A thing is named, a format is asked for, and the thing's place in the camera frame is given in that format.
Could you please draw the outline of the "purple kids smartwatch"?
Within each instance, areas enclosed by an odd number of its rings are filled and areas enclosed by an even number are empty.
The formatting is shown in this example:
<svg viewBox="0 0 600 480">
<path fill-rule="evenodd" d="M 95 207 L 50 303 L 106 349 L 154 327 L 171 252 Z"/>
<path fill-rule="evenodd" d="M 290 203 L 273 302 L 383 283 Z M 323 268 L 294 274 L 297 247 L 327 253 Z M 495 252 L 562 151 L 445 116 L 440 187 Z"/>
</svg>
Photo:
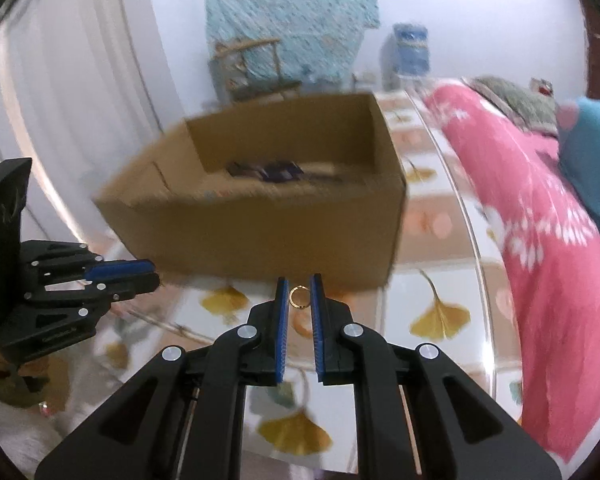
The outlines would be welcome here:
<svg viewBox="0 0 600 480">
<path fill-rule="evenodd" d="M 328 174 L 324 171 L 306 171 L 295 162 L 288 162 L 288 160 L 276 160 L 276 162 L 268 162 L 263 165 L 230 162 L 226 166 L 226 171 L 233 178 L 251 178 L 275 184 L 300 181 L 342 181 L 336 174 Z"/>
</svg>

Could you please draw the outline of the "white green fluffy blanket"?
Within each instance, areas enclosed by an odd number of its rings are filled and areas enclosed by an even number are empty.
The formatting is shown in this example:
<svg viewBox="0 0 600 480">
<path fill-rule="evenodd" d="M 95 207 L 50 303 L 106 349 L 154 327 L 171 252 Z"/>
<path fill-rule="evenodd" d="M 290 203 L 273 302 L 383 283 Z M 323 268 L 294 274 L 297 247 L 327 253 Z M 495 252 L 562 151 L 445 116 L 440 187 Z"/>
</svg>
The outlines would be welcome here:
<svg viewBox="0 0 600 480">
<path fill-rule="evenodd" d="M 32 479 L 42 459 L 121 386 L 92 356 L 52 356 L 50 382 L 28 408 L 0 400 L 0 445 L 24 478 Z"/>
</svg>

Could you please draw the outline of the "ginkgo macaron patterned mat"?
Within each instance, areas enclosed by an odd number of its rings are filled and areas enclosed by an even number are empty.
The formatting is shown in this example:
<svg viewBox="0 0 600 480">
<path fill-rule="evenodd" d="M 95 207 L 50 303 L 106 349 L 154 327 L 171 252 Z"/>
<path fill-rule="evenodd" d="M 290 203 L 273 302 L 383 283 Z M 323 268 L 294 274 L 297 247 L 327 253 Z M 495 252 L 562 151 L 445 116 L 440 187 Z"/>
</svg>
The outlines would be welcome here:
<svg viewBox="0 0 600 480">
<path fill-rule="evenodd" d="M 368 289 L 324 287 L 355 322 L 413 348 L 430 341 L 513 418 L 522 373 L 504 262 L 457 154 L 407 91 L 372 94 L 380 104 L 406 182 L 398 246 L 388 281 Z M 166 342 L 193 349 L 246 322 L 273 297 L 276 280 L 187 276 L 159 270 L 163 288 L 137 310 L 165 322 Z M 314 367 L 309 280 L 288 278 L 287 364 L 275 388 L 247 393 L 246 454 L 276 466 L 354 471 L 353 391 L 322 387 Z"/>
</svg>

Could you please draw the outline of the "pink floral blanket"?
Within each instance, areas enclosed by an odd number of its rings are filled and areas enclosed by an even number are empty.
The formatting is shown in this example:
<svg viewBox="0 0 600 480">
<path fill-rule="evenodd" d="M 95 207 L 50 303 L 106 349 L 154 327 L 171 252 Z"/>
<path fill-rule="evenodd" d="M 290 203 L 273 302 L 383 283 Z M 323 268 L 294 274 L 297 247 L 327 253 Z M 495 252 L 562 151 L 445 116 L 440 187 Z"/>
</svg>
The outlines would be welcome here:
<svg viewBox="0 0 600 480">
<path fill-rule="evenodd" d="M 600 233 L 560 175 L 558 142 L 523 132 L 459 80 L 422 98 L 494 232 L 521 343 L 522 426 L 572 476 L 600 443 Z"/>
</svg>

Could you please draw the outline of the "white curtain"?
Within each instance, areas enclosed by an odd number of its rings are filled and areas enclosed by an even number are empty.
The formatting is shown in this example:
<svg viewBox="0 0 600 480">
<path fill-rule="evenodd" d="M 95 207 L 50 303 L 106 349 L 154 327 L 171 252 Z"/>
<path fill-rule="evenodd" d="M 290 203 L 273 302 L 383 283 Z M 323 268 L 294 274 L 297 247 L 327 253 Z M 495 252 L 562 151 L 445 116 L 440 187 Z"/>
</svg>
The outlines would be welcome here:
<svg viewBox="0 0 600 480">
<path fill-rule="evenodd" d="M 0 160 L 32 162 L 25 237 L 117 243 L 94 198 L 166 122 L 129 3 L 149 14 L 148 0 L 0 0 Z"/>
</svg>

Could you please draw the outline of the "brown cardboard box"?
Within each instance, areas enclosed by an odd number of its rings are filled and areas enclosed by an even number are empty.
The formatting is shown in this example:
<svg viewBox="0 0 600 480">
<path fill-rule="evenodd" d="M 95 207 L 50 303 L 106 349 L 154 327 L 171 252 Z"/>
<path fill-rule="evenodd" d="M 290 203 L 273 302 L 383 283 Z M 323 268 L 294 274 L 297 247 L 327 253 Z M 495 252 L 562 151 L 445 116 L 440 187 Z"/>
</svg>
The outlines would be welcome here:
<svg viewBox="0 0 600 480">
<path fill-rule="evenodd" d="M 233 178 L 230 162 L 295 162 L 341 182 Z M 321 274 L 336 288 L 384 286 L 406 200 L 378 99 L 318 94 L 187 118 L 96 196 L 131 254 L 163 272 L 250 281 Z"/>
</svg>

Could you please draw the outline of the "wooden chair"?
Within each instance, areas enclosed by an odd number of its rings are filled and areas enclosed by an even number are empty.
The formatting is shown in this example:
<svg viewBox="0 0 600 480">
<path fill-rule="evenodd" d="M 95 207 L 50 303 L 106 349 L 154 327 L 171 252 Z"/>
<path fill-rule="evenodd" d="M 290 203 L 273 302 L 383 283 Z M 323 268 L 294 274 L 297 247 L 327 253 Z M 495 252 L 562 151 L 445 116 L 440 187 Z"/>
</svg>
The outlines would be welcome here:
<svg viewBox="0 0 600 480">
<path fill-rule="evenodd" d="M 230 105 L 300 96 L 302 81 L 286 77 L 278 54 L 278 37 L 217 41 L 212 62 Z"/>
</svg>

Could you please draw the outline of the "teal pillow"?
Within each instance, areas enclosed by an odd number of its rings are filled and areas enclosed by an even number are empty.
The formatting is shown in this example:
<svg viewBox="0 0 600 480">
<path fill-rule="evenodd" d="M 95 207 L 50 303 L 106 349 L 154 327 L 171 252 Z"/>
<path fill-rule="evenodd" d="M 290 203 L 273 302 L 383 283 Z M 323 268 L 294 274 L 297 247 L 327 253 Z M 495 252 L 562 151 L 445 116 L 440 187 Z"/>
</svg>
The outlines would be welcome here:
<svg viewBox="0 0 600 480">
<path fill-rule="evenodd" d="M 600 232 L 600 100 L 558 106 L 558 167 Z"/>
</svg>

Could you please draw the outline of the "grey patterned cushion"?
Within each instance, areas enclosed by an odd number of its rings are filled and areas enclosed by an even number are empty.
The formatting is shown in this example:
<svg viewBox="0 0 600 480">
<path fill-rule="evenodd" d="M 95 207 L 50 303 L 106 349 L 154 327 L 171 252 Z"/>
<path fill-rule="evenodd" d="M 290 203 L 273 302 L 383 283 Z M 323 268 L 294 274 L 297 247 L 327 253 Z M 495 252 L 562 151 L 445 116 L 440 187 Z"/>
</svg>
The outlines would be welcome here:
<svg viewBox="0 0 600 480">
<path fill-rule="evenodd" d="M 465 78 L 464 81 L 520 130 L 556 138 L 557 103 L 552 96 L 544 96 L 497 76 Z"/>
</svg>

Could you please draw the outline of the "teal patterned cloth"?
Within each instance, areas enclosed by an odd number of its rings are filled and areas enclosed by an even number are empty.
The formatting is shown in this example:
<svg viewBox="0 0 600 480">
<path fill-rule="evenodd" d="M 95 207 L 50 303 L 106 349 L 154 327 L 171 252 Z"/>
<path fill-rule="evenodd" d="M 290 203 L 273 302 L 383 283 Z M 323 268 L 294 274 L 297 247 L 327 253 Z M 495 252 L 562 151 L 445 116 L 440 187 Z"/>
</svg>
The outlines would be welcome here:
<svg viewBox="0 0 600 480">
<path fill-rule="evenodd" d="M 277 38 L 286 78 L 342 84 L 367 29 L 380 25 L 377 0 L 206 0 L 210 50 Z"/>
</svg>

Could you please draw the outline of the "blue water bottle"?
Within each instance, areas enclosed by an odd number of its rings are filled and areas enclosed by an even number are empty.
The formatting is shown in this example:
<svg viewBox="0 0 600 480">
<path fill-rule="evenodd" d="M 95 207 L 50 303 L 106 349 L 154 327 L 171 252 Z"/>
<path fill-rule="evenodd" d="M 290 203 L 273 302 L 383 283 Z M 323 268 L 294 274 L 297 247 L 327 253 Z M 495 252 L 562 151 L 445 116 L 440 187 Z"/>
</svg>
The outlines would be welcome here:
<svg viewBox="0 0 600 480">
<path fill-rule="evenodd" d="M 418 23 L 396 23 L 384 51 L 382 79 L 388 87 L 401 79 L 415 79 L 430 73 L 428 29 Z"/>
</svg>

